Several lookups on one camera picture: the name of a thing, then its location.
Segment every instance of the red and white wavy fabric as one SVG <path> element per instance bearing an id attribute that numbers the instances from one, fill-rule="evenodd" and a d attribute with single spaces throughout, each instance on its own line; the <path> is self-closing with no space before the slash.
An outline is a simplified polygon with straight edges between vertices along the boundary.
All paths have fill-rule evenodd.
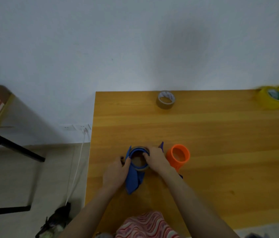
<path id="1" fill-rule="evenodd" d="M 115 238 L 177 238 L 179 237 L 164 220 L 161 212 L 147 212 L 130 217 L 118 228 Z"/>

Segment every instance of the white cable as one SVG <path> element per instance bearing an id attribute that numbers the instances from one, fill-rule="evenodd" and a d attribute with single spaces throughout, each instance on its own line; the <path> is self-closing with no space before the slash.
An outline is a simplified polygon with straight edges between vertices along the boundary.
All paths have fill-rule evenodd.
<path id="1" fill-rule="evenodd" d="M 88 130 L 87 131 L 83 130 L 83 142 L 82 142 L 81 149 L 80 149 L 80 155 L 79 155 L 79 160 L 78 160 L 78 165 L 77 165 L 76 173 L 74 174 L 74 180 L 76 179 L 76 176 L 77 176 L 77 172 L 78 172 L 78 168 L 79 168 L 79 162 L 80 162 L 81 153 L 82 153 L 82 147 L 83 147 L 83 144 L 84 144 L 84 141 L 85 141 L 85 138 L 86 138 L 86 132 L 88 132 Z M 70 196 L 72 195 L 72 189 L 74 188 L 74 180 L 72 181 L 72 186 L 71 186 L 69 195 L 67 194 L 67 200 L 66 200 L 66 204 L 65 205 L 67 205 L 67 202 L 70 199 Z"/>

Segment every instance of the white wall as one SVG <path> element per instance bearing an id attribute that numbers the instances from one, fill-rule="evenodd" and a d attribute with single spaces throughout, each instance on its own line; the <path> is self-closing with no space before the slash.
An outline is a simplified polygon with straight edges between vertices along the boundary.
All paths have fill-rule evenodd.
<path id="1" fill-rule="evenodd" d="M 81 142 L 95 91 L 279 84 L 279 0 L 0 0 L 0 84 L 21 144 Z"/>

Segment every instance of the person's left hand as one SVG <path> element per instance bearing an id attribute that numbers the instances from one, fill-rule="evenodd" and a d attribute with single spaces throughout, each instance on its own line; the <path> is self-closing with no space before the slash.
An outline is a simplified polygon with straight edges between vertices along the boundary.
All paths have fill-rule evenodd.
<path id="1" fill-rule="evenodd" d="M 121 158 L 117 157 L 112 164 L 108 166 L 103 175 L 103 188 L 108 188 L 115 193 L 124 183 L 128 174 L 131 159 L 127 158 L 124 166 L 121 164 Z"/>

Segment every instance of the wall socket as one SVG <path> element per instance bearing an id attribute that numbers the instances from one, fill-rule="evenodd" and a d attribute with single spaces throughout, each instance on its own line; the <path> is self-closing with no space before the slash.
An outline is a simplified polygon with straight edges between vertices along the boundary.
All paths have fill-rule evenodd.
<path id="1" fill-rule="evenodd" d="M 73 126 L 76 130 L 79 131 L 83 131 L 84 129 L 87 129 L 88 131 L 90 130 L 90 126 L 87 123 L 74 124 Z"/>
<path id="2" fill-rule="evenodd" d="M 73 124 L 59 124 L 62 131 L 76 131 Z"/>

